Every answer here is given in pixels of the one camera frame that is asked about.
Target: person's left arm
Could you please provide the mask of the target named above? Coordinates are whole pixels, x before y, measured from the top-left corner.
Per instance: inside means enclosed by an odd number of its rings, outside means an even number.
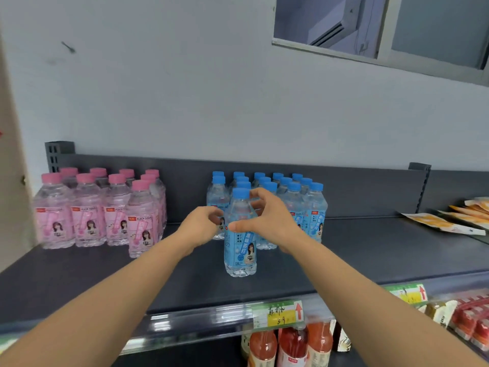
[[[0,356],[0,366],[110,366],[180,259],[216,234],[222,215],[212,206],[192,211],[174,234],[18,340]]]

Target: red packaged drink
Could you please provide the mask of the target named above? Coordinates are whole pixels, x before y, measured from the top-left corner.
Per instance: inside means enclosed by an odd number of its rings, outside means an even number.
[[[485,318],[477,322],[474,334],[470,342],[482,351],[489,350],[489,319]]]
[[[305,367],[307,362],[308,330],[303,326],[282,329],[277,367]]]
[[[455,332],[464,340],[470,340],[474,334],[477,322],[489,316],[489,304],[475,306],[472,309],[464,310],[458,318]]]
[[[306,366],[328,367],[331,349],[333,349],[331,322],[311,323],[307,328],[309,341]]]
[[[456,328],[456,324],[459,322],[459,317],[464,310],[489,303],[489,295],[467,296],[457,299],[457,302],[458,305],[455,308],[455,312],[453,312],[452,319],[449,324],[449,326],[453,329]]]
[[[255,332],[249,339],[248,367],[273,367],[277,338],[273,331]]]

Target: window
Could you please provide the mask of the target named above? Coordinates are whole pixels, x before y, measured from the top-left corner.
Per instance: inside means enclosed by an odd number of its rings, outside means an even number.
[[[273,43],[489,86],[489,0],[277,0]]]

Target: blue label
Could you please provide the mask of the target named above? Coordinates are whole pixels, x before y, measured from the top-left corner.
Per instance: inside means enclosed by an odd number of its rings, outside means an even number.
[[[295,220],[295,223],[299,226],[299,228],[302,228],[302,230],[304,230],[304,228],[302,227],[302,220],[304,218],[304,212],[303,211],[291,211],[290,215],[292,215],[292,217]]]
[[[220,208],[225,212],[226,209],[229,207],[229,203],[218,203],[218,204],[208,203],[207,206],[216,206],[217,208]],[[224,216],[221,216],[220,219],[221,219],[221,224],[219,224],[219,231],[223,231],[224,226],[226,225],[226,221],[224,220]]]
[[[304,232],[309,237],[314,239],[320,239],[323,234],[324,217],[326,216],[326,210],[308,210],[304,216]]]
[[[251,267],[256,262],[256,236],[253,232],[234,233],[226,224],[224,262],[230,267]]]

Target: air conditioner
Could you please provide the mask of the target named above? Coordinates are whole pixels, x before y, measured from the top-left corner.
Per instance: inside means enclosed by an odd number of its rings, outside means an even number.
[[[308,45],[328,48],[358,29],[362,0],[343,0],[309,30]]]

